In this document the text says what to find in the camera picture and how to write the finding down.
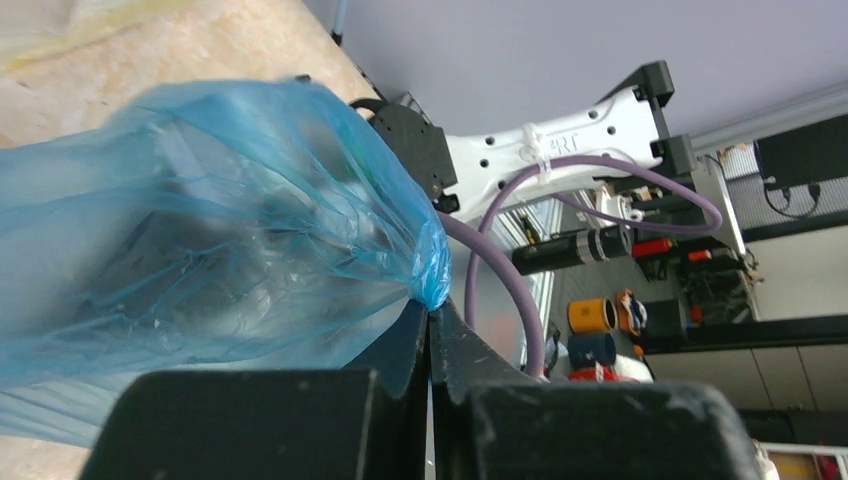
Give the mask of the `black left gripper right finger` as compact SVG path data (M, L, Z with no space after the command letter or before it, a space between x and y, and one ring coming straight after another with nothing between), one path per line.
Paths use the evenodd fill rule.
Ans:
M689 383L545 383L446 304L429 319L439 479L758 479L740 418Z

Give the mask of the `blue plastic trash bag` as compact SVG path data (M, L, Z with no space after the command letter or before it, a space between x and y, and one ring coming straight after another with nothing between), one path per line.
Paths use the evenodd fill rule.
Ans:
M326 87L162 85L1 153L1 431L87 448L151 371L340 367L450 285L426 194Z

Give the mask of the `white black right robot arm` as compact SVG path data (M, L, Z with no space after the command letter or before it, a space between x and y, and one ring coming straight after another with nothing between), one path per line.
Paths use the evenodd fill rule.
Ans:
M507 182L536 168L505 200L522 205L553 193L594 189L607 182L639 186L608 166L556 168L557 158L602 156L676 179L695 167L688 135L671 135L664 108L675 92L663 60L639 66L594 105L544 122L475 136L449 135L423 114L374 98L352 102L370 112L369 124L394 152L433 207L461 221L489 208Z

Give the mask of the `clear yellow-edged plastic bag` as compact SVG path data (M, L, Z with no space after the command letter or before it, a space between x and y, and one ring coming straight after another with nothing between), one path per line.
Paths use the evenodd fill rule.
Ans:
M1 3L1 70L85 45L189 3L9 0Z

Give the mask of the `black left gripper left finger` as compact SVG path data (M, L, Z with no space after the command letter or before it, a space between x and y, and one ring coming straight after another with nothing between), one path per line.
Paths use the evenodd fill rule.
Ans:
M171 370L119 397L84 479L421 479L428 313L408 303L346 366Z

